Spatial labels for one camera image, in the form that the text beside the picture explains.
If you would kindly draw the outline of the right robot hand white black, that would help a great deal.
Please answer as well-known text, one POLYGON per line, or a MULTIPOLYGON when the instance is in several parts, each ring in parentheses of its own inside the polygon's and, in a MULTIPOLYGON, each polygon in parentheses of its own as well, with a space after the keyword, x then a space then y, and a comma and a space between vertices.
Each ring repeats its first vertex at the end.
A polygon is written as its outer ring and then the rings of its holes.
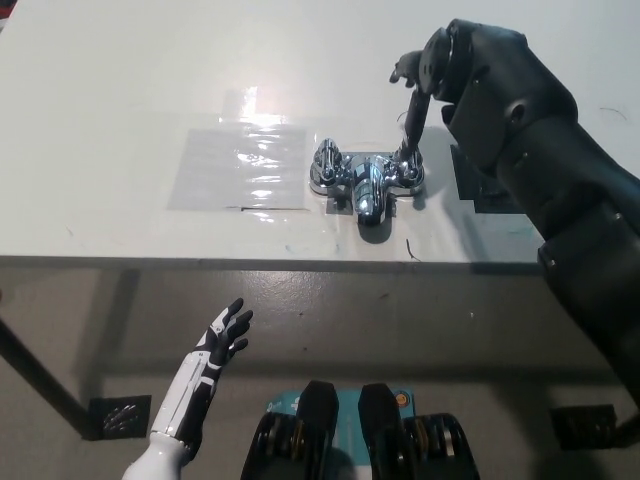
POLYGON ((395 63, 389 77, 392 84, 405 80, 405 87, 412 90, 409 107, 404 120, 404 138, 397 152, 400 161, 412 167, 421 163, 419 142, 424 131, 426 116, 430 103, 430 94, 425 92, 419 78, 419 67, 422 51, 411 51, 402 55, 395 63))

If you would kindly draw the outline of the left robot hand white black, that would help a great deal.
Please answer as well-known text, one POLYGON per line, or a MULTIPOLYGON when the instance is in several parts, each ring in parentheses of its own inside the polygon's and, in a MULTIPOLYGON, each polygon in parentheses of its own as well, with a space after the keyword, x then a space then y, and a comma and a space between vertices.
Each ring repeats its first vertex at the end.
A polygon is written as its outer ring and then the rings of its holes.
POLYGON ((253 317, 236 299, 206 328, 187 353, 153 422, 153 432, 165 434, 195 451, 202 441, 203 423, 215 395, 223 368, 246 348, 245 334, 253 317))

